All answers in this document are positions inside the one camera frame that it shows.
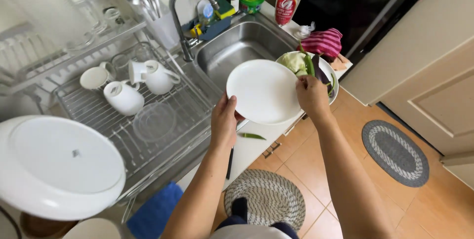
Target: green sponge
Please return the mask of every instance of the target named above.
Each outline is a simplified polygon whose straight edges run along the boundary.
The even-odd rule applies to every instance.
[[[236,12],[234,7],[227,2],[227,0],[217,0],[217,4],[219,5],[219,10],[215,10],[214,13],[216,13],[217,17],[220,19],[234,15]]]

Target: pink striped cloth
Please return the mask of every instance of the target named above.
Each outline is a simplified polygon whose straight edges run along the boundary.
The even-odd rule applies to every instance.
[[[331,28],[323,32],[312,32],[308,38],[301,41],[301,45],[307,52],[318,55],[324,53],[325,56],[335,58],[341,53],[341,38],[342,33]]]

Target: dark pants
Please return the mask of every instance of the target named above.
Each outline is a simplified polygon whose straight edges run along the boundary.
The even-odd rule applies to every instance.
[[[234,224],[247,224],[247,222],[243,218],[233,215],[225,219],[223,222],[221,222],[219,226],[217,226],[216,230],[219,230],[222,227],[234,225]],[[298,235],[293,230],[293,228],[284,222],[275,222],[274,224],[271,224],[270,227],[275,227],[276,229],[282,231],[283,233],[285,233],[292,239],[299,239]]]

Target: tile floor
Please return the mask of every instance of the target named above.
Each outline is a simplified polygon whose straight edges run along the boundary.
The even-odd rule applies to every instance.
[[[346,139],[375,183],[400,239],[474,238],[474,191],[439,162],[440,155],[378,107],[364,107],[341,89],[331,105]],[[421,148],[430,164],[430,179],[421,188],[395,181],[365,150],[361,131],[370,120],[388,121],[405,132]],[[265,159],[260,156],[251,169],[276,172],[291,180],[304,196],[306,218],[298,235],[303,239],[342,238],[329,195],[317,131],[310,119],[300,121],[282,145]],[[214,227],[226,218],[222,193]]]

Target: sponge holder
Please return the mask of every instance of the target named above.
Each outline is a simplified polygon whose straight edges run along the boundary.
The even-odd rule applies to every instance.
[[[215,22],[209,27],[201,27],[202,34],[198,35],[196,31],[196,38],[198,40],[209,41],[212,38],[216,37],[223,30],[227,29],[230,26],[231,17],[224,18],[220,21]],[[190,22],[181,26],[181,29],[185,32],[194,29],[194,27],[199,24],[199,18],[194,18]]]

